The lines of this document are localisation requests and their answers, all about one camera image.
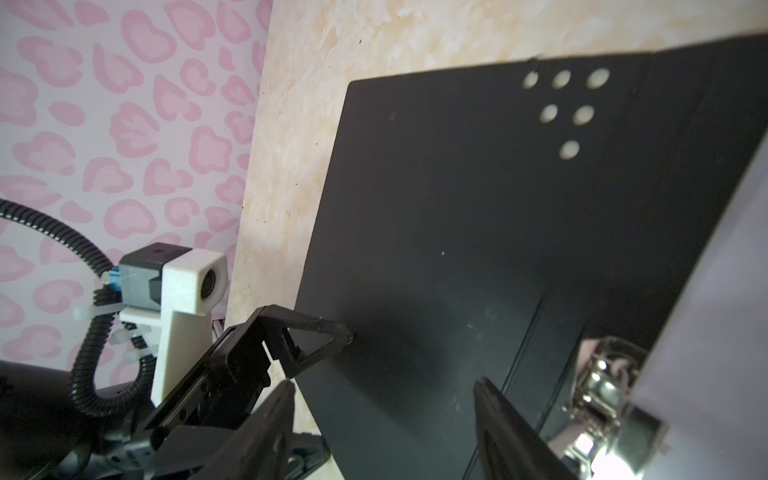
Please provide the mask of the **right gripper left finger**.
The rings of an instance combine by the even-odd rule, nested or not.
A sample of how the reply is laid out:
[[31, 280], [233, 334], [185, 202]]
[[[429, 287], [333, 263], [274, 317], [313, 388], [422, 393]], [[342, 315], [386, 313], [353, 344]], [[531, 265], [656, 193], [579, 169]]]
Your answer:
[[295, 392], [290, 380], [280, 382], [197, 478], [283, 479], [293, 435]]

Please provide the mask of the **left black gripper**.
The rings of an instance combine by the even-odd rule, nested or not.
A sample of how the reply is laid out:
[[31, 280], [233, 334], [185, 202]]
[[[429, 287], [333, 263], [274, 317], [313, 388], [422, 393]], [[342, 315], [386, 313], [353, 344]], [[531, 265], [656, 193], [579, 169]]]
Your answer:
[[[147, 474], [197, 474], [284, 380], [349, 346], [342, 322], [278, 305], [228, 328], [140, 428]], [[285, 474], [312, 474], [330, 459], [320, 435], [293, 429]]]

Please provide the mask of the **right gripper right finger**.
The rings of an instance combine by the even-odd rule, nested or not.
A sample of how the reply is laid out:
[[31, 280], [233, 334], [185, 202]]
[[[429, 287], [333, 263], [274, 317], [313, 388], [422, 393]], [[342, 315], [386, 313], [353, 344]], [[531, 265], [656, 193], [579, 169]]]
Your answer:
[[475, 382], [475, 431], [486, 479], [572, 479], [573, 473], [486, 377]]

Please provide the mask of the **paper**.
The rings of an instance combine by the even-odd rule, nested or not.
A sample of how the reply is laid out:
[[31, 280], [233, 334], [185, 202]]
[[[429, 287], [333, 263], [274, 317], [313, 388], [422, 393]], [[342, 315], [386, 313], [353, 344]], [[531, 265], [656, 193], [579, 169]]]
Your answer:
[[668, 425], [646, 478], [766, 478], [765, 143], [654, 346], [633, 399]]

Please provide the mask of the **black file folder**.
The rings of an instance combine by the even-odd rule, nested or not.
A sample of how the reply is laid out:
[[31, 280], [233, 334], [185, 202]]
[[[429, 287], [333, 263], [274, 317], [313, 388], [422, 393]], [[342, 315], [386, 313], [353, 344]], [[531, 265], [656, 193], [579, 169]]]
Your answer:
[[650, 349], [767, 129], [767, 38], [350, 83], [298, 383], [346, 479], [478, 479], [473, 387], [543, 437], [579, 343]]

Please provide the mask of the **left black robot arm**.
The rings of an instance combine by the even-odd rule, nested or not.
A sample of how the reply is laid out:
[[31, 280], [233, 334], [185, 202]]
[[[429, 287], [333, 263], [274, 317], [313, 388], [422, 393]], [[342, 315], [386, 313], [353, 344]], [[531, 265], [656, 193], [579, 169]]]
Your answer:
[[[293, 429], [292, 379], [352, 342], [350, 329], [277, 305], [228, 328], [158, 406], [106, 418], [76, 411], [65, 372], [1, 366], [5, 479], [304, 479], [326, 464]], [[268, 373], [278, 361], [286, 380]]]

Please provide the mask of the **metal folder clip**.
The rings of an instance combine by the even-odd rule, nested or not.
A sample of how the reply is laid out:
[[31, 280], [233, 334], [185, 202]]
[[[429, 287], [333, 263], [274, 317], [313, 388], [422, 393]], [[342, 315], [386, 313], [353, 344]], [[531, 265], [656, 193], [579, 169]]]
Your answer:
[[641, 479], [667, 424], [636, 406], [634, 387], [648, 352], [621, 338], [581, 343], [564, 406], [569, 422], [549, 448], [578, 479]]

